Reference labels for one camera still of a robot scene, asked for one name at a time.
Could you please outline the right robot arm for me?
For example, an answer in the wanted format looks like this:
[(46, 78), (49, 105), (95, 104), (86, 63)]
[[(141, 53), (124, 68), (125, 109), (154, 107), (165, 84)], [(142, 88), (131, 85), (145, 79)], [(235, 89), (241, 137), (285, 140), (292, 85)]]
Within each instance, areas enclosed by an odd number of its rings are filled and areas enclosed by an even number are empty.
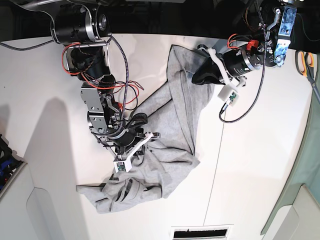
[(104, 47), (116, 42), (100, 4), (63, 0), (52, 18), (51, 34), (64, 46), (62, 67), (82, 81), (81, 97), (87, 106), (89, 129), (121, 165), (144, 154), (144, 144), (158, 134), (144, 132), (145, 113), (126, 118), (128, 89), (136, 87), (125, 75), (117, 81), (111, 73)]

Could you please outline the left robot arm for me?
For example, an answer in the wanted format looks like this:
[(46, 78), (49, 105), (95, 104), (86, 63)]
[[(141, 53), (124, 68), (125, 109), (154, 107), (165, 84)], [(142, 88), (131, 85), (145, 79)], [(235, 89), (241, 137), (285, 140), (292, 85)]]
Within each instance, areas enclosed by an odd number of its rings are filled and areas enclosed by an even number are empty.
[(248, 13), (250, 0), (242, 18), (250, 34), (232, 34), (227, 40), (228, 51), (217, 54), (229, 79), (259, 70), (262, 66), (282, 67), (291, 44), (297, 8), (291, 0), (264, 0), (259, 4), (253, 28)]

